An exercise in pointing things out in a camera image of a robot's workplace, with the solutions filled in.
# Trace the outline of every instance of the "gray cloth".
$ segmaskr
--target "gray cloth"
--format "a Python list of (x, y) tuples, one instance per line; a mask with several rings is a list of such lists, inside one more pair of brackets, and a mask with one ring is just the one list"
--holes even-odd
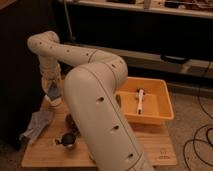
[(51, 86), (49, 87), (47, 96), (50, 98), (51, 101), (61, 97), (60, 90), (55, 82), (52, 82)]
[(20, 139), (27, 137), (30, 139), (29, 143), (33, 144), (43, 129), (50, 124), (53, 118), (53, 112), (50, 111), (38, 111), (32, 113), (30, 123), (27, 130), (20, 135)]

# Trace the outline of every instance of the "wooden table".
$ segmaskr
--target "wooden table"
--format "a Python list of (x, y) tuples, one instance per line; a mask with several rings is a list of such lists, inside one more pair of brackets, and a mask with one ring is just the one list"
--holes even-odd
[[(54, 112), (54, 119), (43, 131), (40, 138), (34, 145), (26, 148), (22, 166), (23, 167), (95, 167), (95, 163), (90, 159), (88, 148), (79, 137), (76, 140), (76, 147), (72, 150), (56, 145), (54, 140), (60, 139), (67, 132), (65, 117), (69, 110), (65, 103), (51, 108), (44, 100), (42, 107)], [(169, 138), (169, 134), (164, 125), (137, 125), (132, 124), (138, 141), (143, 144), (153, 165), (176, 165), (177, 160)]]

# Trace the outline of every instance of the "floor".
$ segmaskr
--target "floor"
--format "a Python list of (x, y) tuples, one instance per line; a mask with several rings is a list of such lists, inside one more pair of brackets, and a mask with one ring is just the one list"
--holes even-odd
[[(184, 143), (193, 138), (195, 131), (206, 125), (213, 124), (210, 119), (201, 109), (198, 99), (194, 95), (179, 94), (170, 92), (171, 102), (173, 105), (175, 119), (166, 123), (173, 145), (176, 152), (178, 164), (176, 166), (157, 166), (156, 171), (184, 171), (188, 170), (183, 158)], [(201, 102), (209, 113), (213, 113), (213, 99), (201, 98)], [(207, 128), (201, 129), (198, 134), (199, 139), (206, 140), (205, 131)], [(211, 141), (213, 140), (213, 131), (209, 134)], [(0, 171), (1, 170), (14, 170), (14, 171), (47, 171), (47, 170), (70, 170), (70, 171), (94, 171), (97, 169), (59, 169), (59, 168), (22, 168), (21, 160), (24, 154), (26, 144), (23, 144), (21, 150), (14, 151), (11, 147), (3, 142), (0, 142)], [(186, 146), (186, 159), (192, 171), (211, 171), (210, 167), (201, 162), (195, 155), (192, 143)], [(205, 143), (196, 143), (196, 149), (200, 156), (211, 165), (213, 165), (213, 148)]]

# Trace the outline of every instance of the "cable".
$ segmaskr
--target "cable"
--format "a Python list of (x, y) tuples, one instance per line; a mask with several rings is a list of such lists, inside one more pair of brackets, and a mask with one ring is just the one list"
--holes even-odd
[[(202, 139), (197, 139), (197, 138), (196, 138), (196, 137), (197, 137), (197, 134), (200, 132), (201, 129), (206, 128), (206, 127), (211, 127), (211, 128), (208, 128), (207, 131), (206, 131), (206, 139), (207, 139), (207, 141), (202, 140)], [(209, 143), (209, 142), (212, 142), (212, 141), (210, 140), (210, 137), (209, 137), (209, 132), (210, 132), (211, 130), (213, 130), (213, 124), (204, 125), (204, 126), (202, 126), (202, 127), (200, 127), (199, 129), (196, 130), (193, 139), (187, 140), (187, 141), (185, 142), (185, 144), (184, 144), (184, 146), (183, 146), (183, 158), (184, 158), (184, 162), (185, 162), (185, 164), (186, 164), (186, 166), (187, 166), (187, 168), (188, 168), (189, 171), (191, 171), (191, 168), (189, 167), (189, 164), (188, 164), (188, 161), (187, 161), (187, 158), (186, 158), (186, 147), (187, 147), (187, 145), (188, 145), (189, 143), (191, 143), (191, 142), (193, 143), (193, 150), (194, 150), (196, 156), (198, 157), (198, 159), (199, 159), (200, 161), (202, 161), (203, 163), (205, 163), (206, 165), (208, 165), (208, 166), (210, 166), (210, 167), (213, 167), (213, 163), (210, 163), (210, 162), (204, 160), (204, 159), (199, 155), (199, 153), (197, 152), (196, 146), (195, 146), (195, 143), (196, 143), (196, 142), (202, 142), (202, 143), (205, 143), (205, 144), (209, 145), (210, 147), (213, 147), (212, 144)]]
[[(206, 77), (206, 74), (207, 74), (207, 72), (208, 72), (208, 70), (209, 70), (209, 68), (210, 68), (210, 65), (211, 65), (211, 62), (209, 62), (208, 66), (207, 66), (206, 69), (204, 70), (202, 78), (205, 78), (205, 77)], [(210, 119), (213, 119), (213, 115), (210, 114), (210, 113), (208, 113), (207, 110), (206, 110), (206, 109), (204, 108), (204, 106), (202, 105), (201, 99), (200, 99), (200, 93), (201, 93), (201, 84), (199, 85), (198, 95), (197, 95), (199, 105), (200, 105), (202, 111), (203, 111)], [(205, 132), (206, 140), (207, 140), (207, 141), (206, 141), (206, 140), (202, 140), (202, 139), (197, 139), (197, 135), (198, 135), (198, 133), (200, 132), (200, 130), (203, 129), (203, 128), (206, 128), (206, 127), (210, 127), (210, 128), (208, 128), (208, 129), (206, 130), (206, 132)], [(196, 149), (196, 145), (195, 145), (196, 142), (202, 142), (202, 143), (207, 144), (209, 147), (212, 147), (212, 148), (213, 148), (213, 141), (212, 141), (211, 138), (210, 138), (210, 132), (211, 132), (211, 131), (213, 131), (213, 124), (204, 125), (204, 126), (200, 127), (199, 129), (197, 129), (197, 130), (195, 131), (195, 134), (194, 134), (193, 139), (187, 140), (187, 141), (185, 142), (185, 144), (184, 144), (184, 146), (183, 146), (183, 158), (184, 158), (184, 162), (185, 162), (185, 164), (186, 164), (186, 166), (187, 166), (187, 168), (188, 168), (189, 171), (191, 171), (191, 168), (189, 167), (188, 161), (187, 161), (187, 159), (186, 159), (186, 154), (185, 154), (186, 152), (185, 152), (185, 151), (186, 151), (187, 145), (188, 145), (189, 143), (191, 143), (191, 142), (192, 142), (192, 144), (193, 144), (193, 150), (194, 150), (195, 155), (197, 156), (197, 158), (198, 158), (200, 161), (202, 161), (203, 163), (205, 163), (206, 165), (208, 165), (208, 166), (210, 166), (210, 167), (213, 167), (213, 163), (210, 163), (210, 162), (204, 160), (204, 159), (199, 155), (199, 153), (198, 153), (198, 151), (197, 151), (197, 149)]]
[(209, 128), (209, 129), (206, 131), (206, 139), (207, 139), (208, 143), (213, 147), (213, 142), (212, 142), (211, 139), (210, 139), (210, 131), (213, 131), (213, 128)]
[[(210, 65), (211, 65), (211, 62), (209, 62), (208, 66), (206, 67), (206, 69), (204, 70), (203, 72), (203, 76), (202, 78), (204, 79), (206, 77), (206, 74), (210, 68)], [(198, 103), (202, 109), (202, 111), (210, 118), (210, 119), (213, 119), (213, 114), (210, 114), (209, 112), (207, 112), (207, 110), (204, 108), (204, 106), (202, 105), (201, 103), (201, 97), (200, 97), (200, 94), (201, 94), (201, 84), (199, 85), (199, 88), (198, 88), (198, 95), (197, 95), (197, 98), (198, 98)]]

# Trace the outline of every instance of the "orange plastic bin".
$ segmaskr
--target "orange plastic bin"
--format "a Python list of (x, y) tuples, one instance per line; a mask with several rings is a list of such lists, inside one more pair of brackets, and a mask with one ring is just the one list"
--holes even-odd
[[(139, 89), (145, 92), (142, 114), (137, 114)], [(166, 82), (160, 79), (128, 77), (126, 82), (116, 91), (121, 97), (121, 111), (130, 123), (163, 124), (172, 120), (174, 113)]]

